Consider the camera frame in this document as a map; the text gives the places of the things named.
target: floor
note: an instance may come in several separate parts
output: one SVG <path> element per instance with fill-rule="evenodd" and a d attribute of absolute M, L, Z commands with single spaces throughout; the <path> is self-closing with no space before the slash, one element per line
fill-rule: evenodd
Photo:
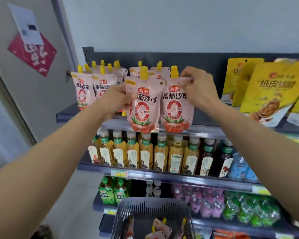
<path fill-rule="evenodd" d="M 104 239 L 99 237 L 102 212 L 92 210 L 92 202 L 104 174 L 76 170 L 58 201 L 43 221 L 54 239 Z"/>

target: forearm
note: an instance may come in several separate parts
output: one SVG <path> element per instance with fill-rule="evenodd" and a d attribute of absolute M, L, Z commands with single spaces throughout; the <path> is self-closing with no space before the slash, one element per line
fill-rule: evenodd
<path fill-rule="evenodd" d="M 20 160 L 0 169 L 0 238 L 31 237 L 104 121 L 101 106 L 97 101 L 84 109 Z"/>
<path fill-rule="evenodd" d="M 221 126 L 271 194 L 299 220 L 299 144 L 220 100 L 204 110 Z"/>

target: green bottle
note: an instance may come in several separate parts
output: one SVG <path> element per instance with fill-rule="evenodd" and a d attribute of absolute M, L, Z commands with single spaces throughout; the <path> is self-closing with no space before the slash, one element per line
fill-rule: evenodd
<path fill-rule="evenodd" d="M 121 200 L 128 198 L 128 190 L 126 186 L 124 185 L 123 179 L 119 179 L 118 184 L 114 188 L 115 193 L 115 200 L 117 203 L 119 203 Z"/>
<path fill-rule="evenodd" d="M 115 204 L 115 196 L 113 192 L 112 181 L 109 181 L 108 178 L 105 176 L 99 185 L 99 191 L 104 204 Z"/>

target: white wall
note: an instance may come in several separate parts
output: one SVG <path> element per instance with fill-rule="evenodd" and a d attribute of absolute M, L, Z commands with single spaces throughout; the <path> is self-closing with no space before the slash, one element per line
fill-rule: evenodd
<path fill-rule="evenodd" d="M 299 0 L 63 0 L 76 54 L 299 52 Z"/>

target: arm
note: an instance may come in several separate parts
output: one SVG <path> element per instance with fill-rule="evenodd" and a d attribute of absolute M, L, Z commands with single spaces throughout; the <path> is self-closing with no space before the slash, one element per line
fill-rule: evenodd
<path fill-rule="evenodd" d="M 263 185 L 299 221 L 299 144 L 222 103 L 211 74 L 187 67 L 181 76 L 193 77 L 193 84 L 181 84 L 189 102 L 221 126 Z"/>
<path fill-rule="evenodd" d="M 134 100 L 124 85 L 79 112 L 19 160 L 0 169 L 0 238 L 30 238 L 61 195 L 106 118 Z"/>

